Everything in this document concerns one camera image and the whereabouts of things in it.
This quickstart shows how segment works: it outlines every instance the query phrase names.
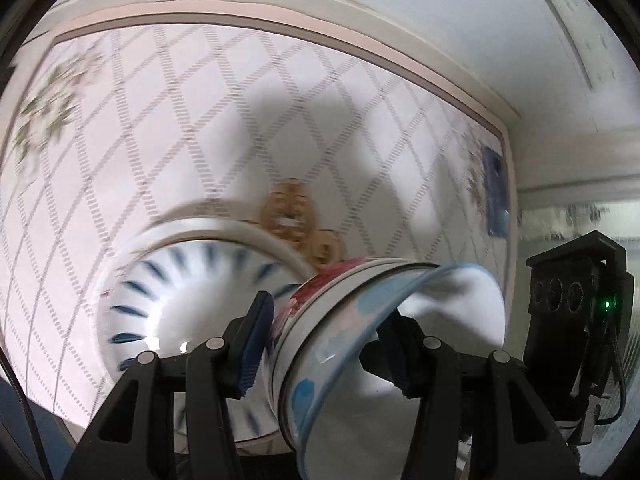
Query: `white wall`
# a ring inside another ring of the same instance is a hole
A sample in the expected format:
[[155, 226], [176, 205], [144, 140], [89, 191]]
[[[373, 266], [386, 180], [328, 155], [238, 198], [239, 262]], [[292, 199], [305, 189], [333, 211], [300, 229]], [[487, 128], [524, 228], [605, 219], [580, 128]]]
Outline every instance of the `white wall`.
[[[508, 124], [519, 189], [601, 178], [601, 171], [580, 164], [581, 155], [559, 141], [603, 139], [606, 150], [611, 130], [640, 126], [640, 74], [586, 0], [569, 0], [575, 7], [569, 28], [582, 43], [602, 36], [606, 47], [590, 62], [613, 74], [593, 89], [544, 0], [352, 1], [427, 38], [520, 114]], [[538, 154], [533, 163], [530, 152]], [[556, 158], [541, 168], [550, 154]], [[619, 155], [612, 152], [614, 161]], [[640, 173], [640, 163], [629, 171]]]

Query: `silver screw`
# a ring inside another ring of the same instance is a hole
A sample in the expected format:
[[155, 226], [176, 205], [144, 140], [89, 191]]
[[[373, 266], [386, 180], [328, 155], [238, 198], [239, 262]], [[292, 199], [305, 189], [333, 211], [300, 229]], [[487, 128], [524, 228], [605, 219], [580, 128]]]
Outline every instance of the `silver screw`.
[[221, 337], [212, 337], [207, 341], [209, 350], [220, 350], [225, 345], [225, 340]]
[[441, 341], [437, 337], [434, 337], [432, 335], [425, 337], [422, 340], [422, 344], [429, 350], [437, 350], [442, 345]]
[[509, 359], [511, 359], [511, 356], [507, 354], [507, 352], [505, 352], [504, 350], [496, 350], [494, 352], [494, 359], [499, 363], [504, 364], [509, 362]]
[[151, 352], [149, 350], [146, 350], [146, 351], [142, 352], [140, 355], [138, 355], [138, 362], [141, 365], [148, 365], [155, 358], [156, 358], [156, 354], [154, 354], [153, 352]]

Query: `diamond pattern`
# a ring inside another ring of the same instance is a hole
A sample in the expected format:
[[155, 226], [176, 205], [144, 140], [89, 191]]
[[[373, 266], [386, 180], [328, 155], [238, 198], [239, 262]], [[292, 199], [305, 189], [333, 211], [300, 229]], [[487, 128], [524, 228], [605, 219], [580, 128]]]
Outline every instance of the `diamond pattern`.
[[88, 334], [114, 251], [180, 211], [256, 219], [278, 178], [305, 182], [349, 256], [475, 261], [504, 284], [506, 241], [468, 190], [482, 182], [469, 147], [500, 141], [428, 91], [306, 41], [199, 24], [69, 40], [31, 91], [94, 43], [101, 72], [35, 180], [12, 150], [0, 178], [0, 326], [36, 402], [87, 425], [108, 393]]

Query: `bowl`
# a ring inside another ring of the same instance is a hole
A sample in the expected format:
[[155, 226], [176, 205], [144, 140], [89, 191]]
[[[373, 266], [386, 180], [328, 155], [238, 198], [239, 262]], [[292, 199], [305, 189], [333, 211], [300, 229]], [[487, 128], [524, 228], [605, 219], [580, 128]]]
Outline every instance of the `bowl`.
[[358, 359], [395, 308], [460, 352], [485, 356], [504, 341], [500, 286], [482, 267], [404, 265], [353, 290], [298, 349], [278, 397], [303, 479], [401, 477], [420, 399], [405, 399]]
[[274, 410], [286, 371], [318, 323], [363, 283], [410, 263], [403, 258], [352, 258], [322, 270], [300, 286], [276, 316], [267, 344], [268, 389]]
[[[151, 227], [103, 269], [96, 341], [115, 383], [144, 350], [161, 358], [191, 351], [243, 316], [258, 290], [273, 294], [276, 312], [313, 270], [286, 243], [227, 219], [179, 219]], [[236, 446], [278, 435], [260, 366], [256, 382], [228, 408]], [[184, 394], [175, 394], [175, 449], [186, 448]]]

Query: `black cable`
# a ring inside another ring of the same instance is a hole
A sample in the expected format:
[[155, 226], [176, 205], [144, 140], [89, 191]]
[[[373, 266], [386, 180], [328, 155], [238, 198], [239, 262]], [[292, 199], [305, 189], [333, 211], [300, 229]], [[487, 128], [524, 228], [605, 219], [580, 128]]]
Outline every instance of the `black cable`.
[[44, 446], [42, 445], [42, 439], [40, 438], [40, 432], [38, 431], [36, 420], [33, 417], [31, 406], [29, 405], [27, 396], [24, 394], [24, 390], [22, 389], [22, 386], [20, 386], [20, 382], [18, 381], [18, 378], [15, 376], [14, 369], [11, 366], [9, 359], [4, 354], [4, 351], [2, 350], [1, 346], [0, 346], [0, 365], [2, 365], [2, 370], [4, 370], [4, 373], [6, 374], [6, 378], [9, 381], [9, 384], [11, 385], [11, 387], [14, 389], [14, 392], [18, 396], [18, 400], [20, 401], [22, 411], [24, 412], [24, 417], [27, 419], [29, 434], [31, 435], [31, 441], [33, 442], [33, 447], [36, 449], [36, 455], [38, 456], [38, 461], [40, 462], [40, 467], [42, 468], [44, 479], [53, 480], [53, 475], [49, 467], [49, 461], [47, 460], [47, 455], [44, 452]]
[[625, 382], [625, 373], [622, 369], [622, 358], [620, 357], [620, 348], [618, 347], [618, 336], [616, 335], [616, 325], [615, 323], [610, 323], [609, 325], [609, 339], [611, 343], [611, 349], [613, 352], [613, 375], [618, 381], [618, 388], [620, 390], [620, 405], [618, 407], [618, 411], [613, 416], [608, 416], [607, 418], [600, 418], [596, 421], [596, 426], [606, 426], [607, 424], [612, 424], [616, 422], [620, 416], [622, 416], [622, 412], [625, 411], [626, 405], [626, 382]]

